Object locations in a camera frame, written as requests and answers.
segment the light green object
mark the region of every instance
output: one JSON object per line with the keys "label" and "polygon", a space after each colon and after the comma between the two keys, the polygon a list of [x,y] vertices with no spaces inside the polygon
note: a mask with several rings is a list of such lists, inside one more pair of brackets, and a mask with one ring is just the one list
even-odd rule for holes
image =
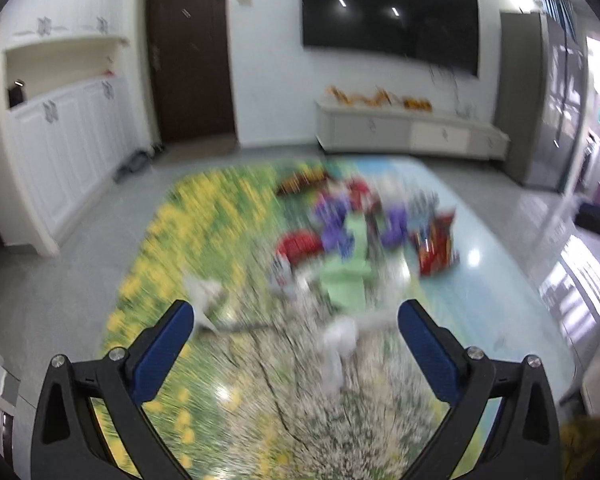
{"label": "light green object", "polygon": [[361,214],[352,214],[345,220],[345,229],[353,235],[353,254],[342,260],[339,254],[329,256],[320,271],[320,286],[331,303],[349,313],[366,310],[365,282],[373,274],[366,260],[366,220]]}

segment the dark brown door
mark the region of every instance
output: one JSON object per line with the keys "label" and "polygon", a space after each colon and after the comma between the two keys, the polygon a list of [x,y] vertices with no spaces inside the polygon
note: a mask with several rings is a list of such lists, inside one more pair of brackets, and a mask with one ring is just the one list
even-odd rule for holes
{"label": "dark brown door", "polygon": [[235,133],[225,0],[147,0],[154,103],[163,142]]}

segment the door frame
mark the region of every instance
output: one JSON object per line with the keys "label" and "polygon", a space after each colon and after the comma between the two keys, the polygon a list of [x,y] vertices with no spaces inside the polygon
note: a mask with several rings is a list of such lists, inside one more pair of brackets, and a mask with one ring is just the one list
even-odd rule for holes
{"label": "door frame", "polygon": [[[226,37],[227,37],[227,54],[229,59],[229,86],[231,90],[232,106],[234,108],[234,125],[235,138],[240,145],[240,137],[238,135],[237,114],[235,108],[235,92],[233,82],[233,67],[231,62],[231,33],[230,33],[230,18],[229,18],[229,0],[224,0],[226,6]],[[134,22],[132,26],[132,38],[138,49],[138,72],[140,78],[141,94],[144,107],[144,118],[149,126],[149,134],[151,142],[162,142],[160,135],[160,126],[158,124],[158,116],[154,102],[154,92],[151,82],[151,58],[148,49],[148,23],[146,18],[146,3],[147,0],[132,0],[132,13]]]}

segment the blue gripper pad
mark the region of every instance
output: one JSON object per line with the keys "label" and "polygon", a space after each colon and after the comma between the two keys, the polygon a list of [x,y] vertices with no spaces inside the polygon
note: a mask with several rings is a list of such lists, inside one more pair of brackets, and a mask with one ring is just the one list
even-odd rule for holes
{"label": "blue gripper pad", "polygon": [[458,369],[409,301],[398,309],[398,329],[435,396],[457,404],[462,397]]}
{"label": "blue gripper pad", "polygon": [[139,406],[154,400],[193,330],[193,308],[183,302],[134,369],[130,395]]}

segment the television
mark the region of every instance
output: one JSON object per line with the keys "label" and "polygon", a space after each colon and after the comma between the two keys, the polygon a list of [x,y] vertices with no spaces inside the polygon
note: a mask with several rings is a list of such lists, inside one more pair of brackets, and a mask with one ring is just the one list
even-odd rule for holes
{"label": "television", "polygon": [[478,0],[302,0],[304,46],[411,57],[478,75]]}

